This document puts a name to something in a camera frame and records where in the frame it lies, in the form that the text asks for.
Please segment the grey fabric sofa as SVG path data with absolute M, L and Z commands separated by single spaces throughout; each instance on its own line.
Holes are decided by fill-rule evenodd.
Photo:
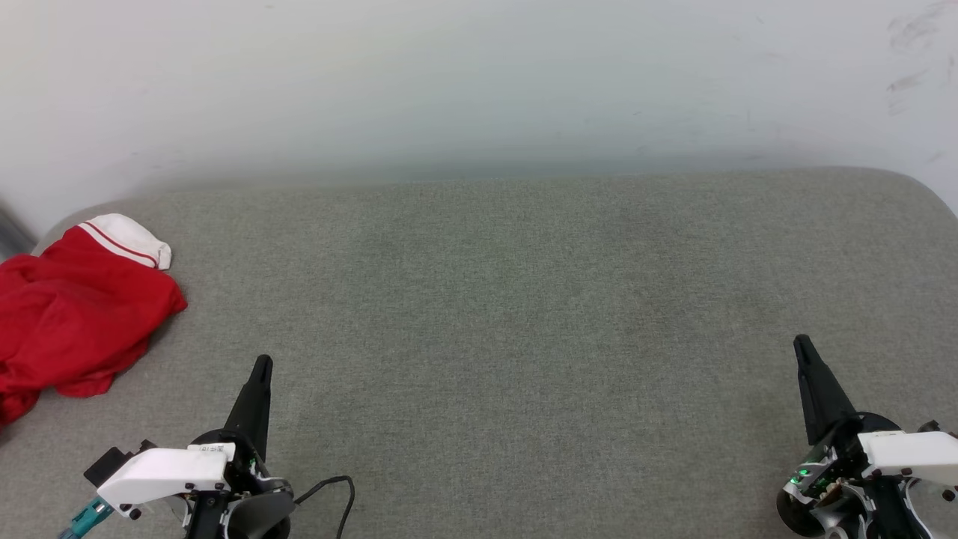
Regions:
M 350 475 L 344 539 L 795 539 L 793 338 L 859 409 L 958 429 L 958 218 L 872 168 L 177 193 L 188 308 L 106 395 L 0 436 L 0 539 L 56 539 L 112 446 L 221 427 L 273 358 L 267 467 Z

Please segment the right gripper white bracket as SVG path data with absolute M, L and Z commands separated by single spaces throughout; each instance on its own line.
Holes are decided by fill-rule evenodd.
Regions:
M 921 518 L 916 487 L 958 501 L 958 436 L 936 421 L 907 433 L 852 405 L 808 335 L 793 340 L 810 453 L 776 498 L 781 522 L 815 539 L 944 539 Z

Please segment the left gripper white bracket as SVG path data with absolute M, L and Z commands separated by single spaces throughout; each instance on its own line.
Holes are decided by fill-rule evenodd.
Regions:
M 223 430 L 185 449 L 156 447 L 134 456 L 97 489 L 133 519 L 148 502 L 166 501 L 184 539 L 290 539 L 290 482 L 266 468 L 273 359 L 259 355 Z

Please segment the red shirt with white sleeves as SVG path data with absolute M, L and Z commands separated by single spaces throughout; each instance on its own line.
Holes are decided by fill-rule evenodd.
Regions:
M 0 432 L 44 390 L 103 395 L 187 307 L 171 247 L 133 219 L 100 215 L 38 255 L 0 263 Z

